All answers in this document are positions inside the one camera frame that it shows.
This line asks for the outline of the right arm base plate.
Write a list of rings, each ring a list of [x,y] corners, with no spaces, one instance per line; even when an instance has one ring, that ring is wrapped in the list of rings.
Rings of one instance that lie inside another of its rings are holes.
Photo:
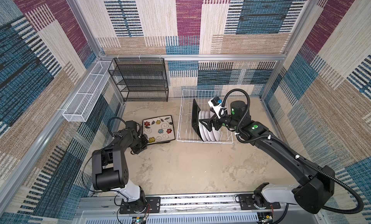
[[[255,194],[239,194],[235,197],[235,201],[240,205],[242,210],[258,210],[258,209],[280,209],[279,202],[269,203],[260,195]]]

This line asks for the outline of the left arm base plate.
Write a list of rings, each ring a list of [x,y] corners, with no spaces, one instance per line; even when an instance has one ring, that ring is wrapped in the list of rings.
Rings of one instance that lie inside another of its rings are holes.
[[[161,205],[160,197],[146,197],[133,202],[121,202],[119,214],[149,214],[159,213]]]

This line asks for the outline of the aluminium mounting rail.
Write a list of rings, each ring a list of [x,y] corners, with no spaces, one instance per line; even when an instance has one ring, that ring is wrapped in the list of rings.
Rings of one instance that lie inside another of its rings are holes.
[[[147,195],[147,208],[130,211],[119,197],[82,198],[74,224],[328,224],[320,212],[272,203],[258,208],[253,193]]]

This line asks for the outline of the black square plate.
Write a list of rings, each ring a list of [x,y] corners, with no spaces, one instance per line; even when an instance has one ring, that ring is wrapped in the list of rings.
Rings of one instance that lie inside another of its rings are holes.
[[[175,139],[171,139],[171,140],[167,140],[167,141],[161,141],[161,142],[148,143],[148,145],[166,144],[166,143],[170,143],[170,142],[172,142],[173,140],[175,140]]]
[[[200,132],[200,128],[199,128],[199,112],[200,112],[200,108],[196,102],[196,99],[193,99],[193,102],[192,102],[192,114],[191,114],[191,126],[193,128],[193,130],[195,131],[195,133],[198,135],[198,137],[201,138],[201,141],[203,141],[202,139],[202,136],[201,136],[201,132]]]

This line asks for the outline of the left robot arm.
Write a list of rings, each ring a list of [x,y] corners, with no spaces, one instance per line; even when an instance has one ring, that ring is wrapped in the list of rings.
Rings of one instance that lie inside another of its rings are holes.
[[[125,151],[139,154],[147,148],[148,139],[142,127],[135,121],[126,121],[125,128],[110,133],[114,138],[108,146],[93,152],[92,184],[100,192],[116,192],[122,198],[122,205],[133,212],[147,208],[144,190],[129,179]]]

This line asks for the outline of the floral square plate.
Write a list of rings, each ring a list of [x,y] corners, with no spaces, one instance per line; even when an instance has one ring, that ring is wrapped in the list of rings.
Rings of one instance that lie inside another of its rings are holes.
[[[143,133],[148,139],[148,145],[166,143],[175,140],[175,130],[172,115],[144,119]]]

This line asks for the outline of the white round plate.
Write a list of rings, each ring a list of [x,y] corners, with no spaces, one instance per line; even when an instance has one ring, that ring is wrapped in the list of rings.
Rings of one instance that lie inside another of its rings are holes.
[[[208,136],[212,142],[219,142],[221,140],[221,131],[217,131],[213,125],[212,130],[208,132]]]
[[[199,111],[199,114],[198,114],[198,120],[202,119],[202,111],[200,110]],[[201,124],[200,121],[198,121],[198,124],[199,124],[199,131],[200,131],[200,134],[201,134],[201,138],[203,140],[203,142],[207,142],[208,139],[204,133],[204,129],[203,129],[203,125]]]
[[[210,118],[210,112],[203,111],[202,112],[202,117],[203,117],[203,119],[209,119]],[[213,131],[209,132],[206,127],[203,127],[203,128],[204,128],[204,133],[205,133],[206,138],[208,139],[208,141],[216,142],[216,138],[214,136]]]

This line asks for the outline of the black mesh shelf rack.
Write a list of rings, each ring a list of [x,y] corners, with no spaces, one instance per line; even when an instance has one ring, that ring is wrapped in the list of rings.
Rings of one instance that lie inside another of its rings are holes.
[[[125,102],[168,101],[163,58],[114,58],[108,72]]]

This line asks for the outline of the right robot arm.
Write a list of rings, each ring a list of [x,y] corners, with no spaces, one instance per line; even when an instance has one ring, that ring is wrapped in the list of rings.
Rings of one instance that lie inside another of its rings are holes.
[[[211,115],[199,120],[209,132],[226,127],[234,131],[241,143],[251,144],[267,153],[284,167],[297,181],[293,185],[263,183],[254,191],[257,206],[282,202],[299,205],[305,211],[317,214],[334,194],[335,173],[307,160],[276,137],[266,126],[251,119],[249,105],[234,101],[227,110],[219,97],[209,100]]]

